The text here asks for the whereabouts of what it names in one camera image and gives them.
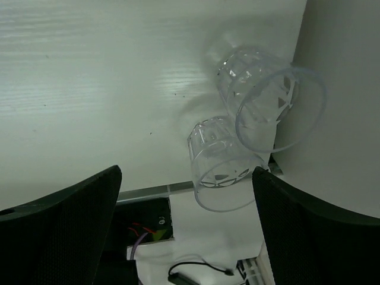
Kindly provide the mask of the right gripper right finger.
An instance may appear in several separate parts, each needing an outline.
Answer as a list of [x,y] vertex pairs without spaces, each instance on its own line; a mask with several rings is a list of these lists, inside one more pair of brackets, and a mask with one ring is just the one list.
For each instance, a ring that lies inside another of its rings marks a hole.
[[379,219],[346,210],[267,170],[252,174],[276,284],[379,284]]

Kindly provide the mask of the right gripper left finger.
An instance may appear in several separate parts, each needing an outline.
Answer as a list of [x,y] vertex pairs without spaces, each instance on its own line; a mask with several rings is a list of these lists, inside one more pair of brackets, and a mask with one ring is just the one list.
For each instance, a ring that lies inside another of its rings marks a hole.
[[121,182],[112,166],[1,210],[1,284],[93,284]]

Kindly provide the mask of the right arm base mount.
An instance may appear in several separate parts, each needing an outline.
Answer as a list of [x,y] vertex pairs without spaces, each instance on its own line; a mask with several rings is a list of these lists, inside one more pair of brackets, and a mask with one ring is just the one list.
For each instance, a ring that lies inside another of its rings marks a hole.
[[128,253],[139,238],[141,245],[173,238],[168,198],[116,205],[94,284],[139,283],[136,262]]

